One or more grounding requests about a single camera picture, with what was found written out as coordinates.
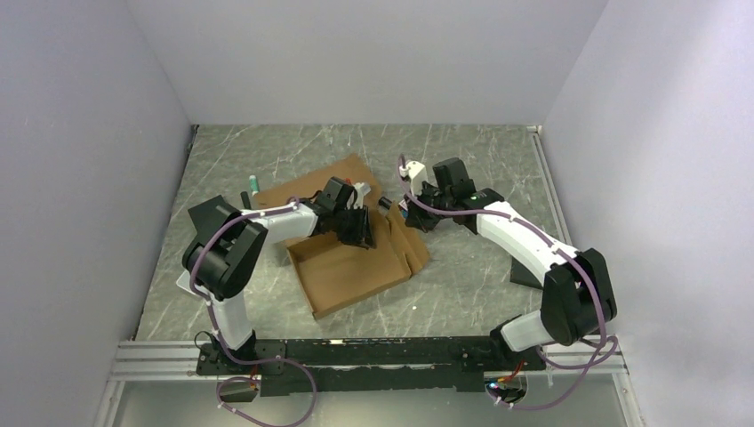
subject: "white enclosure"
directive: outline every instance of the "white enclosure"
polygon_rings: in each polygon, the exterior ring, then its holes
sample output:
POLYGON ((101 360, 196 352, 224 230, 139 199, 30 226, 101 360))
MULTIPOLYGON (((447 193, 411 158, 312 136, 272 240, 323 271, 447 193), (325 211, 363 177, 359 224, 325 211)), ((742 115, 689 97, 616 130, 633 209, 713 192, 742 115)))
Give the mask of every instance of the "white enclosure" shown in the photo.
POLYGON ((2 424, 92 424, 189 124, 379 122, 543 125, 647 424, 754 424, 753 28, 747 0, 0 5, 2 424))
POLYGON ((128 0, 188 118, 540 124, 606 0, 128 0))

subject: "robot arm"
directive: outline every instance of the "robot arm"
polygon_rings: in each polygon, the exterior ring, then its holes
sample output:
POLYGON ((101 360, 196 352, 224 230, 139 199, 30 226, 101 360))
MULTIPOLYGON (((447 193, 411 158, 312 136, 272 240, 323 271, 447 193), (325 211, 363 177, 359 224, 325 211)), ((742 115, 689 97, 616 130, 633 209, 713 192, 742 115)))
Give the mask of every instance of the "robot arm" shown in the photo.
POLYGON ((399 168, 399 172, 413 196, 405 201, 408 211, 406 225, 427 232, 442 219, 452 217, 474 234, 505 249, 542 284, 540 310, 510 319, 491 332, 504 358, 515 359, 516 353, 549 342, 571 345, 598 328, 589 291, 562 254, 572 258, 590 275, 605 320, 615 317, 613 289, 605 258, 599 252, 594 249, 580 252, 558 242, 523 219, 494 190, 477 191, 466 166, 458 158, 433 166, 437 186, 428 182, 427 169, 419 162, 408 162, 399 168), (484 211, 496 211, 502 215, 484 214, 484 211))
POLYGON ((331 178, 314 197, 290 204, 286 213, 269 215, 270 210, 238 211, 217 196, 188 210, 197 229, 197 236, 182 258, 187 270, 178 279, 178 286, 194 294, 189 271, 213 234, 223 224, 241 215, 256 214, 226 231, 210 249, 197 273, 196 291, 212 299, 214 315, 227 345, 238 350, 255 340, 253 325, 246 316, 243 289, 264 247, 289 238, 305 238, 334 231, 346 245, 373 247, 369 215, 363 207, 368 184, 355 185, 331 178))

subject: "brown cardboard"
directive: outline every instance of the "brown cardboard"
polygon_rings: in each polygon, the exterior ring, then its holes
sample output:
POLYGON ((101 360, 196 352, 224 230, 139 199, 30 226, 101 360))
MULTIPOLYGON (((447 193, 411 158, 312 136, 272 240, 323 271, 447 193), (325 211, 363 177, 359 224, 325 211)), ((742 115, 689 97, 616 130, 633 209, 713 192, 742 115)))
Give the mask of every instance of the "brown cardboard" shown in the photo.
POLYGON ((381 187, 356 155, 262 191, 256 195, 257 201, 261 208, 282 205, 292 194, 314 194, 333 176, 365 181, 372 187, 365 205, 370 207, 375 248, 342 245, 333 233, 288 242, 288 254, 315 318, 405 282, 429 260, 427 247, 415 229, 405 226, 397 206, 393 205, 387 215, 378 210, 381 187))
POLYGON ((365 165, 356 154, 339 160, 327 167, 307 173, 293 181, 278 185, 273 189, 265 189, 254 195, 260 209, 285 205, 290 196, 311 197, 314 193, 325 187, 327 181, 337 176, 351 182, 367 182, 372 190, 364 197, 364 204, 371 208, 377 207, 377 202, 382 197, 382 187, 374 179, 369 166, 365 165))

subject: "flattened cardboard box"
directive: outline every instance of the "flattened cardboard box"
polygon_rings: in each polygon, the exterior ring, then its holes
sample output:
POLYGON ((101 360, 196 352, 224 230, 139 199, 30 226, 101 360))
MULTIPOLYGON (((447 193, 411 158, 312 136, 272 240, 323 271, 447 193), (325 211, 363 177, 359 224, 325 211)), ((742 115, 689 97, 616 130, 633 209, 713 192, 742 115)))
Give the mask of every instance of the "flattened cardboard box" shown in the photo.
POLYGON ((369 207, 376 247, 345 246, 334 233, 286 242, 314 318, 323 318, 405 282, 429 260, 429 251, 417 230, 405 226, 395 205, 384 216, 378 210, 381 187, 355 154, 254 197, 262 209, 284 205, 291 195, 313 195, 333 176, 369 183, 372 190, 365 196, 365 205, 369 207))

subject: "purple cable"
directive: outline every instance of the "purple cable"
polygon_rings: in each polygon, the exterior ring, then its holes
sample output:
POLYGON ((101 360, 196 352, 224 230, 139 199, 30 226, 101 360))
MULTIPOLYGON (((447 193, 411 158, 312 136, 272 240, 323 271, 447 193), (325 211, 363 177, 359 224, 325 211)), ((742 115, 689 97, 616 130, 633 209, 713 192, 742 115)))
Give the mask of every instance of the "purple cable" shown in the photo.
MULTIPOLYGON (((403 192, 405 193, 405 196, 409 198, 415 205, 420 207, 421 209, 424 209, 425 211, 435 214, 435 215, 443 215, 443 216, 463 216, 463 215, 497 215, 501 216, 502 218, 505 218, 507 220, 510 220, 510 215, 503 212, 498 211, 488 211, 485 209, 473 209, 473 210, 461 210, 461 211, 443 211, 440 209, 436 209, 432 206, 428 206, 423 204, 421 201, 419 201, 418 198, 416 198, 412 193, 411 189, 409 189, 405 182, 403 181, 401 177, 401 169, 405 169, 405 156, 403 154, 398 156, 398 162, 397 162, 397 173, 398 173, 398 182, 400 183, 401 188, 403 189, 403 192)), ((514 218, 513 221, 528 230, 532 231, 537 237, 539 237, 545 244, 549 247, 552 247, 555 242, 552 241, 544 232, 539 230, 537 227, 532 225, 531 223, 524 221, 521 218, 514 218)), ((565 367, 563 365, 559 365, 558 363, 553 362, 552 360, 547 359, 544 354, 541 353, 541 351, 538 351, 538 354, 544 360, 545 362, 549 363, 550 365, 561 368, 561 369, 583 369, 583 371, 579 374, 579 376, 576 378, 576 381, 574 381, 573 384, 571 384, 571 387, 568 388, 559 398, 551 401, 550 403, 544 404, 544 405, 538 405, 533 407, 521 407, 521 406, 511 406, 511 408, 524 410, 524 411, 537 411, 537 410, 543 410, 543 409, 550 409, 552 407, 555 407, 559 405, 561 402, 566 400, 571 393, 576 390, 576 387, 578 387, 579 384, 584 380, 584 377, 589 372, 590 368, 597 365, 598 363, 601 363, 605 361, 607 358, 612 356, 615 353, 615 350, 618 346, 618 338, 611 336, 610 339, 607 337, 607 331, 605 326, 605 314, 602 311, 602 304, 599 302, 599 295, 597 294, 597 289, 594 287, 594 283, 592 283, 591 278, 589 277, 589 274, 587 274, 586 271, 582 268, 581 265, 578 264, 571 256, 566 254, 562 249, 557 249, 556 254, 561 256, 563 259, 565 259, 573 268, 576 270, 577 273, 579 273, 579 276, 582 277, 582 280, 584 284, 586 285, 587 289, 589 290, 590 296, 592 301, 594 302, 594 308, 595 312, 597 314, 597 321, 598 321, 598 328, 599 328, 599 343, 595 344, 593 342, 588 342, 588 345, 595 348, 594 353, 592 353, 590 361, 587 362, 584 365, 578 365, 574 367, 565 367), (597 359, 597 355, 599 354, 599 351, 602 350, 607 342, 610 341, 613 343, 613 347, 599 360, 597 359)))
POLYGON ((195 294, 201 296, 202 298, 204 298, 206 301, 209 302, 209 304, 207 305, 207 312, 209 313, 210 321, 212 322, 213 329, 215 331, 218 331, 216 335, 217 340, 220 342, 220 346, 222 347, 222 350, 225 352, 225 355, 228 356, 228 359, 232 360, 238 365, 248 365, 248 366, 261 365, 261 364, 270 363, 270 362, 283 362, 288 365, 293 365, 295 367, 298 367, 308 377, 309 382, 311 383, 311 390, 312 390, 311 405, 309 405, 309 409, 307 410, 306 414, 304 414, 304 416, 298 421, 296 421, 295 423, 290 423, 290 424, 281 425, 281 426, 275 426, 273 424, 264 423, 260 420, 257 420, 256 418, 251 417, 250 415, 242 411, 235 409, 231 405, 228 405, 227 403, 222 401, 220 392, 222 390, 222 387, 225 386, 225 384, 235 383, 241 380, 251 382, 251 383, 256 383, 254 380, 245 378, 243 376, 234 376, 218 384, 217 389, 216 389, 216 396, 217 396, 217 401, 220 403, 220 407, 223 407, 229 412, 236 414, 244 418, 245 420, 255 423, 257 425, 260 425, 262 427, 295 427, 305 422, 311 416, 312 412, 314 412, 314 406, 317 403, 317 384, 314 381, 314 376, 312 376, 310 371, 304 365, 290 359, 241 360, 233 356, 233 354, 230 353, 228 343, 225 342, 225 338, 222 336, 222 333, 220 332, 220 327, 218 326, 217 318, 214 315, 214 309, 212 307, 212 298, 208 294, 205 294, 204 292, 199 291, 197 288, 197 273, 199 272, 199 266, 202 265, 202 262, 205 260, 205 257, 209 253, 210 249, 214 246, 215 243, 217 243, 218 240, 220 240, 220 237, 226 231, 228 231, 231 227, 233 227, 234 225, 238 224, 241 221, 259 218, 262 215, 270 216, 270 215, 288 214, 292 211, 295 211, 298 208, 298 205, 299 205, 299 199, 297 197, 291 197, 288 199, 288 205, 271 208, 271 209, 265 209, 263 211, 255 211, 252 213, 247 213, 246 215, 238 216, 226 222, 222 227, 220 227, 219 230, 217 230, 217 232, 214 233, 212 238, 210 238, 209 241, 207 242, 206 246, 202 248, 202 250, 199 252, 199 256, 197 257, 197 262, 194 264, 194 268, 191 269, 191 276, 188 281, 188 284, 191 287, 191 290, 195 294))

